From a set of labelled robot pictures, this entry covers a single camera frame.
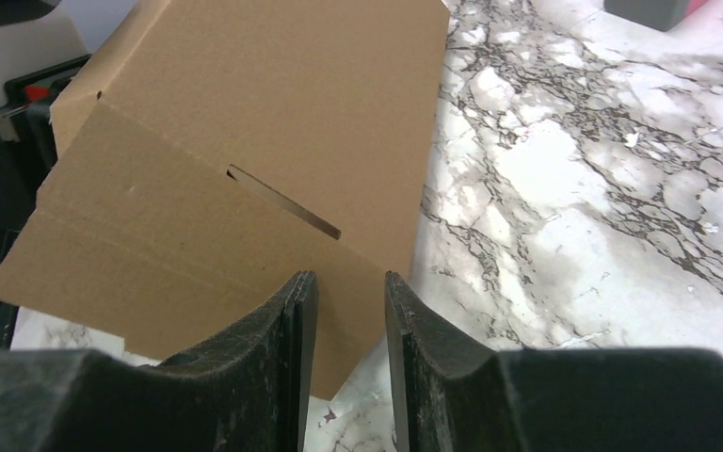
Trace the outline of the brown cardboard box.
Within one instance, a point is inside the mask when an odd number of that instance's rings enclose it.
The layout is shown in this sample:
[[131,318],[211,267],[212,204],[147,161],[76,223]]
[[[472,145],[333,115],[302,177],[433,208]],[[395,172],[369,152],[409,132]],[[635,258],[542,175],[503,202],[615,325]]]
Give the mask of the brown cardboard box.
[[164,359],[317,276],[311,392],[383,333],[435,129],[441,1],[139,1],[51,107],[0,300]]

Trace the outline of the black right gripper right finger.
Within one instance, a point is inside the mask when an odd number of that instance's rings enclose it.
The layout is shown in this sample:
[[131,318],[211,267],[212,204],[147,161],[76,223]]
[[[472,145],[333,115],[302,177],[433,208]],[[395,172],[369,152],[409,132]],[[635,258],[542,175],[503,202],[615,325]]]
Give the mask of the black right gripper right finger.
[[400,451],[723,451],[723,357],[702,348],[496,351],[385,277]]

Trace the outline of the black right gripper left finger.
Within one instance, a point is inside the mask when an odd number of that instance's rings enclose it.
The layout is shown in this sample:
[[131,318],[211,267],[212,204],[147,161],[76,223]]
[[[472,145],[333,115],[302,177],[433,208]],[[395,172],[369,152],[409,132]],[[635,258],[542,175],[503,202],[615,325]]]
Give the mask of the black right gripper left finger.
[[319,292],[295,273],[156,366],[97,349],[0,350],[0,451],[299,451]]

